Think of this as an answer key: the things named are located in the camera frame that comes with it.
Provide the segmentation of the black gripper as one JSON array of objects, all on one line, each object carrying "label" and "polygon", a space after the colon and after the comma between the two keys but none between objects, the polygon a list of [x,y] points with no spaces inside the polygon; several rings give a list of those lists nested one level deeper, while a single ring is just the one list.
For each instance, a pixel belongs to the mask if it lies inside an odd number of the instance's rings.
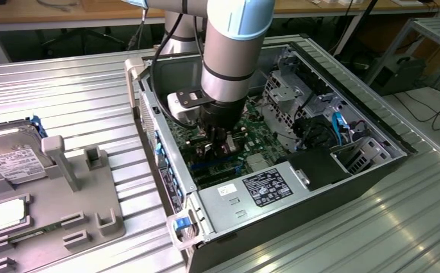
[{"label": "black gripper", "polygon": [[234,129],[239,118],[245,100],[234,102],[213,101],[199,106],[199,128],[205,132],[207,144],[202,148],[203,158],[225,158],[243,150],[245,137],[234,138]]}]

